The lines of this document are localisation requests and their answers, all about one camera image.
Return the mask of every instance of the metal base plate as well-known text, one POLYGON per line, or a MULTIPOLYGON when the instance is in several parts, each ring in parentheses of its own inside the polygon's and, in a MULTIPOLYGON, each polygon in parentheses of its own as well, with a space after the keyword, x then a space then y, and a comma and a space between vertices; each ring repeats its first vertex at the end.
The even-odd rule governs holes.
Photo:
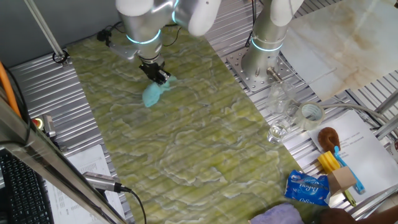
MULTIPOLYGON (((248 50, 247 48, 237 50, 229 54, 226 57, 226 59, 227 62, 231 64, 234 72, 241 77, 243 84, 248 88, 248 90, 252 92, 257 92, 259 90, 266 88, 271 83, 275 82, 275 79, 268 75, 267 76, 259 75, 258 77, 256 77, 255 75, 246 75, 243 72, 241 61, 243 55, 246 53, 247 50, 248 50)), ((283 60, 279 56, 278 56, 278 64, 279 68, 278 71, 276 72, 281 77, 281 79, 284 79, 285 77, 292 74, 291 69, 283 62, 283 60)))

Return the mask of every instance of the yellow sponge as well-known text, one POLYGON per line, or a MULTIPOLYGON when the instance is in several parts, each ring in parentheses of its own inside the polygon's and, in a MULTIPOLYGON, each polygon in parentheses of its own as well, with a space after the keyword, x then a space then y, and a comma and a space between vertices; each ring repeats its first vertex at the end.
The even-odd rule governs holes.
POLYGON ((333 170, 340 168, 340 164, 337 162, 333 154, 328 151, 318 157, 318 161, 321 163, 326 174, 330 174, 333 170))

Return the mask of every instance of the white paper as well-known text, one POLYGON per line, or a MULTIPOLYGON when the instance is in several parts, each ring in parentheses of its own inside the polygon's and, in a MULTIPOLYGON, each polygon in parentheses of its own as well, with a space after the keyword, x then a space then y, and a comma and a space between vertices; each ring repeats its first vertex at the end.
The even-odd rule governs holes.
POLYGON ((357 203, 398 184, 397 163, 355 111, 348 111, 308 132, 322 152, 324 150, 319 145, 318 133, 325 127, 336 130, 340 140, 341 158, 365 187, 366 192, 362 195, 353 187, 349 188, 357 203))
MULTIPOLYGON (((94 172, 97 174, 111 175, 104 152, 100 145, 68 157, 68 160, 81 172, 94 172)), ((94 224, 100 223, 97 218, 87 212, 74 200, 66 196, 58 188, 47 182, 49 199, 54 223, 56 224, 94 224)), ((124 211, 118 193, 106 191, 109 204, 124 218, 124 211)))
POLYGON ((398 69, 395 2, 344 0, 294 19, 281 51, 321 100, 362 88, 398 69))

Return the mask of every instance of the cardboard box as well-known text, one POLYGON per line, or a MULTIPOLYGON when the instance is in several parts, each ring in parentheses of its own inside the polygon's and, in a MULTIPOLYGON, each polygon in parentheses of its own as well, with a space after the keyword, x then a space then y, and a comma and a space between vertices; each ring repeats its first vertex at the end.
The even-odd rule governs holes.
POLYGON ((356 184, 356 179, 349 167, 342 167, 328 174, 331 195, 342 193, 356 184))

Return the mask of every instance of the glass cup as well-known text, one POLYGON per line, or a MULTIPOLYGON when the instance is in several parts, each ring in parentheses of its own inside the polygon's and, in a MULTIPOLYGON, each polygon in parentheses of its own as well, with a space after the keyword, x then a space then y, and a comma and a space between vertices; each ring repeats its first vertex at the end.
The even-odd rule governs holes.
POLYGON ((285 118, 287 120, 287 122, 289 122, 289 124, 291 126, 293 126, 293 124, 296 121, 296 112, 299 110, 299 107, 296 105, 290 105, 286 111, 285 111, 285 118))
POLYGON ((286 119, 277 119, 269 128, 267 140, 273 144, 280 144, 289 133, 290 124, 286 119))
POLYGON ((286 82, 274 82, 268 95, 267 106, 271 114, 284 114, 294 99, 296 89, 286 82))

